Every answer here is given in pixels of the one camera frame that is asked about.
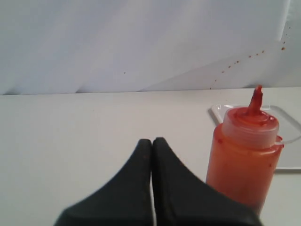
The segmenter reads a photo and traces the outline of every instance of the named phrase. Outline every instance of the white wall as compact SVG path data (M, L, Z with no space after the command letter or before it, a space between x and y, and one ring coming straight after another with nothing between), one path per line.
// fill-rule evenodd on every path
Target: white wall
M300 8L298 0L4 0L0 94L301 86Z

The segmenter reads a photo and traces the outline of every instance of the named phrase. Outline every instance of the clear plastic tray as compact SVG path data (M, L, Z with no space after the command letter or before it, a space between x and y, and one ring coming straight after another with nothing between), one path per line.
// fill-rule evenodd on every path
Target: clear plastic tray
M216 123L222 123L227 110L242 105L213 105L211 107ZM283 140L291 140L300 135L301 125L282 108L264 105L261 108L279 120L279 135ZM286 144L279 158L276 172L301 172L301 140Z

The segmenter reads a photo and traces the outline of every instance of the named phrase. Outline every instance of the white table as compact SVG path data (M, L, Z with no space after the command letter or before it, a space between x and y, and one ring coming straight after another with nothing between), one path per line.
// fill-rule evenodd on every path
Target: white table
M252 89L0 96L0 225L50 226L106 183L138 139L165 137L205 179L213 104L245 104ZM301 122L301 88L264 89L264 104ZM265 226L300 225L301 174L275 175Z

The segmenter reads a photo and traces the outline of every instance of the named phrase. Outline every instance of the red sauce bottle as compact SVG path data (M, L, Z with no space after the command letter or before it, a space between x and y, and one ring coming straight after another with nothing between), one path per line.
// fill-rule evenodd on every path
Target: red sauce bottle
M214 130L206 182L260 214L283 145L278 120L261 111L262 86L249 107L227 111Z

